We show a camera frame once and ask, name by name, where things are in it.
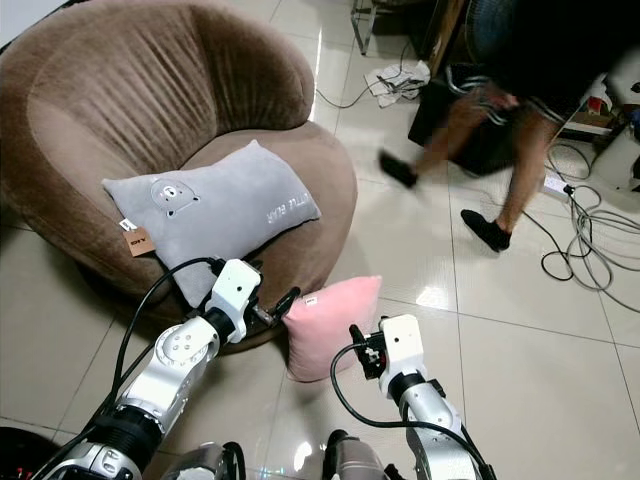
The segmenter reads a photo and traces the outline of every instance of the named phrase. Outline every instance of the bear face print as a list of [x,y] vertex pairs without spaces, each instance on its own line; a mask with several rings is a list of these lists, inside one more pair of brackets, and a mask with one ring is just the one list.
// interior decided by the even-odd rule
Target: bear face print
[[182,182],[161,178],[151,185],[151,198],[167,217],[174,218],[180,210],[200,201],[200,197]]

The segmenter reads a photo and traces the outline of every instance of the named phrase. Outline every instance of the person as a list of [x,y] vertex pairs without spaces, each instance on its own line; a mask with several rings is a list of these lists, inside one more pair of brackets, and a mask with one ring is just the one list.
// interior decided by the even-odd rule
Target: person
[[474,129],[494,111],[519,107],[514,125],[514,168],[500,214],[487,221],[461,216],[496,252],[507,249],[527,203],[544,179],[547,149],[580,107],[599,74],[639,45],[638,0],[513,0],[511,28],[487,59],[491,81],[454,102],[415,164],[381,155],[384,172],[412,187],[435,165],[455,158]]

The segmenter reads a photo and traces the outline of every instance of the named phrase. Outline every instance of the chair leg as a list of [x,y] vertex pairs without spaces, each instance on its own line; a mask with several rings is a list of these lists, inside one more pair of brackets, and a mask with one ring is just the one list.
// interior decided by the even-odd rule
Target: chair leg
[[364,9],[358,9],[358,1],[353,0],[353,7],[351,9],[351,24],[353,25],[353,32],[356,36],[356,41],[358,42],[358,47],[360,48],[360,53],[362,55],[367,54],[367,50],[369,48],[369,42],[371,41],[371,35],[373,34],[373,24],[376,21],[376,12],[378,7],[374,4],[369,10],[369,22],[367,25],[367,32],[365,34],[364,40],[360,36],[360,28],[359,28],[359,20],[360,20],[360,12]]

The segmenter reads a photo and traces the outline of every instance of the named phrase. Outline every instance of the black cable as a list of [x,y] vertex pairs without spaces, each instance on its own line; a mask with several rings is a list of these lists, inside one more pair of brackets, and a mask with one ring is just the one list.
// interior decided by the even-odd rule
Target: black cable
[[209,265],[214,266],[216,264],[216,260],[214,258],[209,258],[209,257],[199,257],[199,258],[187,260],[186,262],[183,262],[180,265],[173,267],[171,270],[169,270],[164,275],[162,275],[158,280],[156,280],[156,282],[151,286],[151,288],[149,288],[145,296],[142,298],[142,301],[140,302],[140,305],[138,305],[138,308],[135,314],[133,315],[133,318],[129,322],[127,331],[125,332],[124,337],[122,338],[122,343],[120,344],[120,349],[118,351],[118,359],[116,360],[116,368],[113,374],[113,382],[111,383],[111,391],[109,392],[109,395],[107,397],[108,398],[107,404],[106,404],[107,409],[111,408],[114,405],[118,395],[118,390],[122,386],[122,367],[124,365],[124,357],[127,352],[127,346],[129,345],[129,339],[131,338],[133,329],[138,319],[140,318],[140,314],[142,313],[143,308],[145,307],[146,303],[149,301],[149,298],[155,293],[155,291],[164,282],[172,278],[176,272],[182,270],[183,268],[194,265],[196,263],[208,263]]
[[[564,148],[568,148],[569,150],[573,150],[574,152],[576,152],[580,158],[582,159],[582,161],[584,162],[584,164],[587,166],[587,174],[584,177],[578,177],[576,175],[572,175],[570,173],[567,172],[562,172],[558,169],[558,167],[556,166],[555,163],[553,163],[553,159],[551,158],[551,153],[552,150],[554,148],[558,148],[558,147],[564,147]],[[566,178],[570,178],[572,180],[586,180],[591,176],[591,164],[589,163],[589,160],[587,160],[587,157],[585,156],[584,153],[582,153],[580,151],[579,148],[568,144],[568,143],[554,143],[551,147],[549,147],[549,150],[547,151],[547,160],[549,160],[549,163],[551,164],[551,168],[545,165],[545,168],[549,169],[549,170],[553,170],[554,172],[556,172],[558,174],[558,176],[560,177],[560,179],[564,182],[567,183]]]
[[467,440],[469,445],[471,445],[471,448],[479,452],[480,450],[478,450],[478,447],[476,447],[476,444],[473,443],[473,439],[471,438],[471,435],[469,435],[469,432],[467,431],[467,427],[465,427],[464,424],[461,426],[461,430],[462,430],[462,434],[464,435],[464,438]]
[[[555,164],[552,163],[552,166],[556,170],[556,173],[562,178],[562,173],[556,169]],[[583,207],[575,198],[575,193],[580,189],[591,191],[597,197],[596,203],[587,208]],[[612,259],[608,255],[602,253],[600,249],[594,245],[594,242],[593,242],[594,222],[600,223],[610,228],[621,230],[626,233],[635,234],[635,235],[640,235],[640,224],[616,212],[598,209],[598,207],[602,203],[602,196],[598,193],[596,189],[594,189],[593,187],[590,187],[589,185],[578,185],[575,188],[567,185],[567,187],[565,187],[565,192],[569,197],[569,202],[571,205],[570,207],[571,221],[575,229],[575,236],[569,242],[569,245],[565,250],[562,250],[560,248],[554,236],[546,228],[544,228],[538,221],[536,221],[527,212],[523,212],[525,216],[529,218],[529,220],[535,223],[544,233],[546,233],[549,236],[554,246],[556,247],[554,251],[546,253],[540,259],[540,265],[542,267],[542,270],[547,275],[549,275],[550,277],[558,281],[566,282],[566,281],[575,279],[583,287],[589,290],[602,292],[605,295],[607,295],[609,298],[611,298],[614,302],[618,303],[619,305],[633,312],[640,313],[640,308],[633,307],[631,305],[624,303],[622,300],[616,298],[613,294],[611,294],[608,291],[609,287],[613,283],[613,277],[614,277],[614,273],[611,265],[616,265],[622,269],[634,271],[634,272],[640,271],[640,268],[638,267],[634,268],[629,265],[623,265],[619,261]],[[571,250],[574,244],[576,243],[578,244],[578,247],[580,249],[579,255],[571,253]],[[560,255],[563,261],[565,262],[567,266],[567,271],[569,272],[567,277],[560,277],[558,275],[555,275],[551,273],[549,269],[546,267],[546,263],[545,263],[546,260],[555,255]],[[590,257],[595,257],[606,270],[608,274],[608,278],[606,282],[601,282],[596,278],[593,272],[593,268],[591,266]],[[587,281],[579,278],[576,275],[574,267],[573,265],[571,265],[572,259],[579,259],[584,262],[585,269],[587,270],[587,273],[590,278],[590,282],[592,284],[589,284]]]
[[[339,108],[340,110],[343,110],[345,108],[351,108],[353,107],[356,103],[358,103],[358,101],[362,98],[362,96],[367,93],[367,91],[374,85],[377,85],[378,83],[382,83],[382,82],[386,82],[387,80],[392,80],[394,78],[399,77],[402,74],[402,60],[404,59],[404,54],[405,51],[407,50],[407,47],[411,44],[411,40],[407,41],[407,43],[405,44],[404,48],[402,49],[402,53],[400,53],[400,71],[394,75],[393,77],[389,77],[389,78],[382,78],[380,80],[377,80],[375,82],[373,82],[371,85],[367,85],[365,87],[364,90],[362,90],[362,92],[360,92],[360,95],[358,95],[358,97],[351,103],[347,104],[347,105],[338,105],[337,103],[333,103],[331,100],[329,100],[324,93],[322,93],[320,91],[319,88],[316,88],[316,92],[318,92],[318,95],[320,95],[325,102],[327,102],[329,105],[332,105],[336,108]],[[409,89],[398,89],[397,91],[409,91],[409,90],[415,90],[415,88],[409,88]]]
[[82,432],[79,435],[76,435],[74,438],[72,438],[69,442],[67,442],[66,444],[64,444],[60,450],[58,450],[56,452],[56,454],[51,457],[47,463],[45,463],[40,470],[38,470],[36,472],[36,474],[31,477],[31,480],[39,480],[40,478],[44,478],[47,473],[49,473],[51,471],[51,469],[55,466],[57,466],[61,461],[64,460],[64,457],[67,456],[67,454],[73,450],[75,448],[76,445],[78,445],[80,442],[82,442],[84,439],[86,439],[89,435],[91,435],[93,433],[93,431],[95,430],[96,427],[91,427],[89,429],[87,429],[86,431]]
[[[133,373],[133,371],[138,367],[138,365],[140,365],[140,363],[142,362],[142,360],[144,360],[144,358],[147,356],[147,354],[153,350],[154,345],[156,344],[156,341],[153,340],[149,345],[147,345],[145,347],[145,349],[140,353],[140,355],[138,355],[136,357],[136,359],[131,363],[131,365],[129,366],[129,368],[127,369],[126,372],[124,372],[124,374],[122,375],[122,377],[120,378],[120,385],[118,387],[118,390],[122,387],[122,385],[124,385],[124,383],[127,381],[127,379],[131,376],[131,374]],[[87,424],[84,426],[84,428],[82,429],[82,431],[84,432],[87,428],[89,428],[94,420],[96,418],[98,418],[100,415],[102,415],[106,410],[107,410],[107,406],[108,406],[108,402],[109,402],[109,395],[107,395],[104,400],[102,401],[102,403],[100,404],[100,406],[96,409],[95,412],[93,412],[93,415],[91,415],[91,418],[89,419],[89,421],[87,422]]]
[[[245,465],[244,453],[240,444],[236,442],[227,442],[222,446],[222,448],[227,450],[229,453],[231,453],[231,455],[235,457],[236,463],[238,464],[238,471],[240,472],[240,478],[238,478],[238,480],[247,480],[247,467]],[[233,473],[234,475],[229,475],[229,478],[236,478],[235,472]]]
[[448,436],[449,438],[451,438],[452,440],[454,440],[465,451],[467,451],[469,453],[469,455],[471,455],[471,457],[474,459],[474,461],[476,462],[476,464],[478,465],[479,468],[486,469],[488,467],[487,463],[484,461],[484,459],[482,458],[482,455],[480,454],[480,452],[478,451],[477,448],[473,447],[467,440],[465,440],[461,436],[457,435],[456,433],[452,432],[448,428],[441,427],[440,425],[437,425],[435,423],[429,423],[429,422],[412,422],[412,421],[406,421],[406,420],[401,421],[401,422],[379,422],[379,421],[376,421],[376,420],[371,420],[371,419],[361,415],[360,413],[358,413],[349,404],[349,402],[345,398],[344,394],[342,393],[342,390],[340,389],[340,385],[338,385],[338,379],[337,379],[337,376],[336,376],[336,367],[338,365],[338,362],[340,361],[340,359],[343,356],[345,356],[351,350],[355,350],[356,348],[360,348],[360,347],[366,347],[366,344],[364,344],[364,343],[355,343],[355,344],[352,344],[352,345],[348,345],[348,346],[344,347],[342,350],[340,350],[337,353],[337,355],[333,358],[333,360],[331,361],[330,376],[331,376],[331,383],[333,385],[333,389],[335,390],[336,395],[338,396],[338,399],[340,400],[340,403],[342,403],[344,408],[353,417],[355,417],[358,421],[364,423],[365,425],[369,425],[370,427],[375,427],[375,428],[425,428],[425,429],[428,429],[428,430],[433,430],[433,431],[442,433],[442,434]]

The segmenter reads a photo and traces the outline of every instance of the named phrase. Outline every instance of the round chair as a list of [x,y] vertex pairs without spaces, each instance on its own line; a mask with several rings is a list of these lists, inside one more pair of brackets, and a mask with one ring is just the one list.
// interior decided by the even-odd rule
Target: round chair
[[[0,76],[8,203],[122,313],[166,269],[131,256],[101,180],[211,165],[254,138],[322,211],[248,256],[263,262],[260,303],[324,285],[351,225],[355,175],[336,138],[307,121],[307,62],[268,25],[211,0],[93,0],[19,37],[0,56]],[[164,328],[188,311],[168,284],[148,315]],[[249,332],[243,348],[277,333]]]

